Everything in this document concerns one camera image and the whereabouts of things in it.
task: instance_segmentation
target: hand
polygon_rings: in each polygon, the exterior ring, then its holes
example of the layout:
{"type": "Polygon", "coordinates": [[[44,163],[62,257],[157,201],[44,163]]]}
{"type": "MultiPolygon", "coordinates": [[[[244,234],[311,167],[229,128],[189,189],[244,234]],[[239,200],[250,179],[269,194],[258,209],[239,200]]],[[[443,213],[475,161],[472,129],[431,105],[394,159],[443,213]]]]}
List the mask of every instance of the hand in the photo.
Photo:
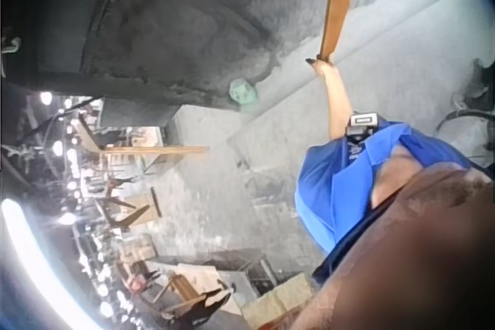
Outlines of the hand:
{"type": "Polygon", "coordinates": [[[307,58],[306,62],[322,77],[327,77],[335,72],[338,73],[337,68],[331,63],[322,60],[313,60],[311,58],[307,58]]]}

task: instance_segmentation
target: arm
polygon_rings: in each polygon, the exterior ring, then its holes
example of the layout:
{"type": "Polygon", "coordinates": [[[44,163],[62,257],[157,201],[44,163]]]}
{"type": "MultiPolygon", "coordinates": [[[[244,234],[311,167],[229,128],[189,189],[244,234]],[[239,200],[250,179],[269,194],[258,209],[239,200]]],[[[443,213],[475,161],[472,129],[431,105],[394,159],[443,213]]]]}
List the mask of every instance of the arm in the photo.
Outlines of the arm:
{"type": "Polygon", "coordinates": [[[334,65],[320,60],[307,59],[306,62],[325,79],[329,103],[330,140],[341,138],[346,134],[346,126],[353,114],[353,108],[339,70],[334,65]]]}

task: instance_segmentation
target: green object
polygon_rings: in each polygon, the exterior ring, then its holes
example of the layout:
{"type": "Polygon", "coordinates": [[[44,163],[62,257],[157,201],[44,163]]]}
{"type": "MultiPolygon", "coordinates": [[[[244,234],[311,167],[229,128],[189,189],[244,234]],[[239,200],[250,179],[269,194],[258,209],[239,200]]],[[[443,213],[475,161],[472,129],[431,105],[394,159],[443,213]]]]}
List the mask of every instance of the green object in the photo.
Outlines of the green object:
{"type": "Polygon", "coordinates": [[[240,105],[258,102],[258,92],[245,79],[240,78],[230,83],[230,96],[240,105]]]}

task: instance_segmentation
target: black strap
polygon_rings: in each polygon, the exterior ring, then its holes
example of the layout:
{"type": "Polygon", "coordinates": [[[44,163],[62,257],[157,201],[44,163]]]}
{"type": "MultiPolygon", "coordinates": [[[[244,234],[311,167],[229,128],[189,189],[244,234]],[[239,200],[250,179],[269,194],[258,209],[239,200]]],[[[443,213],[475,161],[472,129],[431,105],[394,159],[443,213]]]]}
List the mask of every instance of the black strap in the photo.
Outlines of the black strap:
{"type": "Polygon", "coordinates": [[[362,220],[358,222],[346,235],[337,243],[330,254],[325,258],[318,268],[312,273],[313,279],[320,285],[323,285],[326,280],[332,275],[338,268],[342,259],[346,256],[353,245],[359,240],[359,238],[366,232],[369,226],[371,226],[388,207],[395,201],[397,194],[402,189],[394,192],[385,201],[383,201],[378,207],[372,209],[369,205],[367,208],[367,214],[362,220]]]}

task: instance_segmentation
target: blue polo shirt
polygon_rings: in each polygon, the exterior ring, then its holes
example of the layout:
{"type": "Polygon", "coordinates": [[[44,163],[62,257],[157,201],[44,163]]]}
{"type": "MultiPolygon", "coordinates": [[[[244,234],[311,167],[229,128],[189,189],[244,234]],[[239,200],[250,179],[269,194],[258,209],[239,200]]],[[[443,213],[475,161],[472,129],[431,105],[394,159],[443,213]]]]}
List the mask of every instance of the blue polo shirt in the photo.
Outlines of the blue polo shirt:
{"type": "Polygon", "coordinates": [[[469,159],[444,141],[407,124],[383,119],[380,130],[364,141],[352,161],[345,138],[310,148],[299,175],[295,207],[312,237],[327,253],[364,217],[374,177],[397,144],[406,147],[424,168],[438,162],[471,167],[469,159]]]}

